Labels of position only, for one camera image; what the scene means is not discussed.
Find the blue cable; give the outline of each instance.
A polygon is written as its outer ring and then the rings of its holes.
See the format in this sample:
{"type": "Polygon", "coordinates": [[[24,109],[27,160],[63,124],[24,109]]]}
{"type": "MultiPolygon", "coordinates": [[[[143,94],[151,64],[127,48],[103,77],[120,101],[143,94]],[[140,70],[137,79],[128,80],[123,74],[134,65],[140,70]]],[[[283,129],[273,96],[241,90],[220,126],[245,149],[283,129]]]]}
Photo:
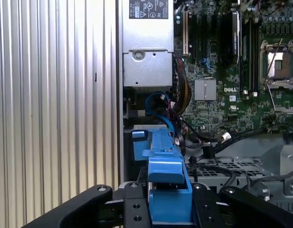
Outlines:
{"type": "Polygon", "coordinates": [[[156,95],[164,95],[167,101],[170,100],[169,96],[168,96],[166,93],[164,93],[164,92],[156,92],[156,93],[154,93],[154,94],[151,94],[151,95],[149,95],[149,96],[147,97],[147,99],[145,100],[145,111],[148,112],[149,114],[151,114],[151,115],[153,115],[153,116],[156,116],[156,117],[158,117],[159,119],[163,120],[163,121],[168,125],[170,131],[171,131],[171,132],[175,132],[174,126],[173,126],[173,124],[171,123],[171,121],[170,121],[168,118],[166,118],[166,117],[163,116],[163,115],[156,114],[155,112],[153,112],[153,111],[150,109],[150,107],[149,107],[149,101],[150,101],[150,99],[151,99],[153,96],[156,96],[156,95]]]}

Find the electronic component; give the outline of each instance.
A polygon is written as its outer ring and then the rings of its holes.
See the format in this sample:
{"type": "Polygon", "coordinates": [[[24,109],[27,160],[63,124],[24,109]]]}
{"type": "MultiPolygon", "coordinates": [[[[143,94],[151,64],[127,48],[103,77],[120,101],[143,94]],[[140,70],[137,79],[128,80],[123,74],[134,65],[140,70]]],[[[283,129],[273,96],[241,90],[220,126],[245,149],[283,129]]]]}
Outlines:
{"type": "Polygon", "coordinates": [[[231,68],[239,61],[239,13],[230,12],[221,17],[220,24],[220,58],[226,68],[231,68]]]}
{"type": "Polygon", "coordinates": [[[183,12],[182,17],[182,45],[183,45],[183,55],[189,55],[189,13],[187,11],[183,12]]]}
{"type": "Polygon", "coordinates": [[[261,45],[261,79],[270,89],[293,89],[293,40],[261,45]]]}
{"type": "Polygon", "coordinates": [[[216,80],[196,79],[194,93],[195,101],[216,101],[216,80]]]}
{"type": "Polygon", "coordinates": [[[172,86],[173,0],[123,1],[124,86],[137,92],[172,86]]]}

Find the pcie slot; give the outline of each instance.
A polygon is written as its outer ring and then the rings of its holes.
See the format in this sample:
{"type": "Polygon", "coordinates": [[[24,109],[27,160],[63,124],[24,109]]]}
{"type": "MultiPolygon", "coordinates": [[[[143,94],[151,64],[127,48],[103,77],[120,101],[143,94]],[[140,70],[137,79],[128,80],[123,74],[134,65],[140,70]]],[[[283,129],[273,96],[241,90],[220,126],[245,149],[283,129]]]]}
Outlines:
{"type": "Polygon", "coordinates": [[[190,33],[189,33],[189,51],[192,57],[192,63],[194,64],[197,59],[198,46],[197,46],[197,15],[192,15],[192,18],[189,20],[190,33]]]}
{"type": "Polygon", "coordinates": [[[182,37],[182,43],[183,43],[183,55],[188,56],[189,55],[189,13],[183,12],[183,37],[182,37]]]}
{"type": "Polygon", "coordinates": [[[200,47],[201,58],[208,56],[208,16],[203,14],[201,16],[201,31],[200,31],[200,47]]]}

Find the wire bundle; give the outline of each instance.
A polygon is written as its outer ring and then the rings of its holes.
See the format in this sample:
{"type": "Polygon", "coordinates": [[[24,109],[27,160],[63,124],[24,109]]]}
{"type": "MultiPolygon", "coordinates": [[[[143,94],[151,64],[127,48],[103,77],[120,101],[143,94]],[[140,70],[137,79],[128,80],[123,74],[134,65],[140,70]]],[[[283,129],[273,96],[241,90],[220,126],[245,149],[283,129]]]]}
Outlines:
{"type": "Polygon", "coordinates": [[[192,91],[189,86],[189,80],[186,77],[184,61],[181,58],[175,59],[176,75],[178,76],[177,101],[173,107],[178,115],[184,113],[188,107],[192,91]]]}

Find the motherboard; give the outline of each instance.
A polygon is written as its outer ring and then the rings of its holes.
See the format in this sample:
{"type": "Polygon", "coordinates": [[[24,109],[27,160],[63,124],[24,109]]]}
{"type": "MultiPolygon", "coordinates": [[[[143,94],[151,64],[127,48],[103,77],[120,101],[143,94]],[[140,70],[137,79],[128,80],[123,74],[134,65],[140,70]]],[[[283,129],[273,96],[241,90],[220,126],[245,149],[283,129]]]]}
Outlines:
{"type": "Polygon", "coordinates": [[[293,127],[293,0],[192,0],[175,14],[175,56],[192,88],[184,119],[205,132],[293,127]]]}

